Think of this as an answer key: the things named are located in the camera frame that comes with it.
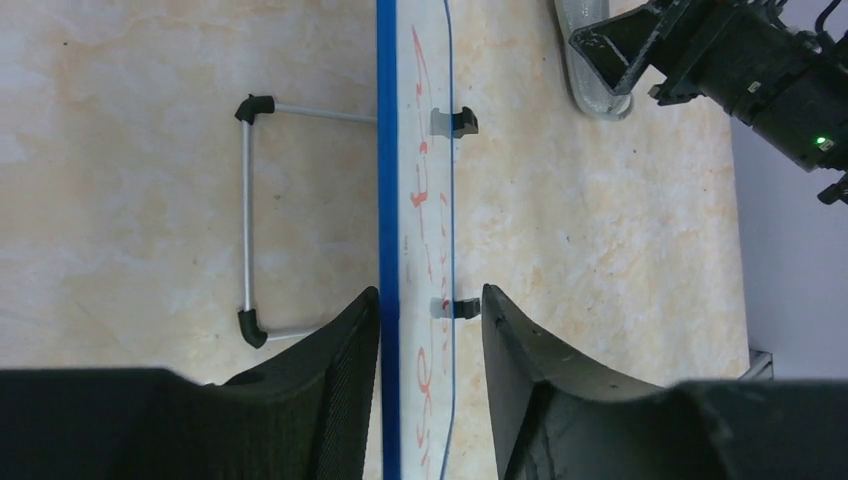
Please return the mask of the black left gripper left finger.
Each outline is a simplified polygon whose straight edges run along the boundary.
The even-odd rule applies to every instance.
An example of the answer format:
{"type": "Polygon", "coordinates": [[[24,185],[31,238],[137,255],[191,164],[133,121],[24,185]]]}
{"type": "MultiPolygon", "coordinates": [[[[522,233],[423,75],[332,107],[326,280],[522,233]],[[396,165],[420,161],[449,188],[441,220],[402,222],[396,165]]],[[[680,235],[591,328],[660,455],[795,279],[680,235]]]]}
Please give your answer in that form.
{"type": "Polygon", "coordinates": [[[379,296],[221,385],[162,368],[1,374],[5,479],[359,479],[379,296]]]}

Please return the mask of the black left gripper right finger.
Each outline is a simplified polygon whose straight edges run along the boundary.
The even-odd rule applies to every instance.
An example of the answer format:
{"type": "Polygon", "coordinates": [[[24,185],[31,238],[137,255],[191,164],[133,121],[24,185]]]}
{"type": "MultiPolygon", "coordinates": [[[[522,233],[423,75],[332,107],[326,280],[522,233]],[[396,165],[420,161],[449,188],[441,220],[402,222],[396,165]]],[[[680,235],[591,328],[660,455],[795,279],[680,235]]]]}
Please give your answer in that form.
{"type": "Polygon", "coordinates": [[[698,380],[658,387],[583,354],[499,287],[482,337],[501,479],[843,479],[847,385],[698,380]]]}

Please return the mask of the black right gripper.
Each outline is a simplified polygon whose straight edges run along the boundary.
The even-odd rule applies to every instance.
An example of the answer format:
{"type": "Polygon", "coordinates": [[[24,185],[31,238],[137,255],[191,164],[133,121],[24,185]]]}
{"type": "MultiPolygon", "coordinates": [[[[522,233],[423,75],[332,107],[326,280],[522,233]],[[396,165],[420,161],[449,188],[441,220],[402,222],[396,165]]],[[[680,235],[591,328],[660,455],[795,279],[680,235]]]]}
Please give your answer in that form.
{"type": "Polygon", "coordinates": [[[612,95],[650,64],[660,105],[705,96],[805,171],[847,168],[847,37],[791,32],[755,1],[649,1],[569,44],[612,95]]]}

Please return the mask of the grey transparent eraser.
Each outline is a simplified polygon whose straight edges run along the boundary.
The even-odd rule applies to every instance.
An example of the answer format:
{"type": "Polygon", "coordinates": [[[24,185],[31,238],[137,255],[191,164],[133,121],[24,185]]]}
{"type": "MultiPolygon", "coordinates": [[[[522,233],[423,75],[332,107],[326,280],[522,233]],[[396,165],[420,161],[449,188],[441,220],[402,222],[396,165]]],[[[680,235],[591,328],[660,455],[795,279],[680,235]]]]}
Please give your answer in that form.
{"type": "Polygon", "coordinates": [[[575,30],[608,19],[609,2],[556,0],[554,6],[564,43],[569,89],[577,107],[595,120],[626,119],[634,107],[632,95],[611,95],[589,63],[568,43],[575,30]]]}

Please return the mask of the blue framed whiteboard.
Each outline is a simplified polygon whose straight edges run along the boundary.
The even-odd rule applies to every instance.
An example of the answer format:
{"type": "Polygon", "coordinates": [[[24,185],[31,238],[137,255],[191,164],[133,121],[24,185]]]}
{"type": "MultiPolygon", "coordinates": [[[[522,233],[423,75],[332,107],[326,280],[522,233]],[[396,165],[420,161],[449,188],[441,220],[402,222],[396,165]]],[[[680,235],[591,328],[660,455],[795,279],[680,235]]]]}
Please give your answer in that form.
{"type": "Polygon", "coordinates": [[[382,473],[443,479],[456,412],[455,143],[477,130],[454,102],[446,1],[377,5],[382,473]]]}

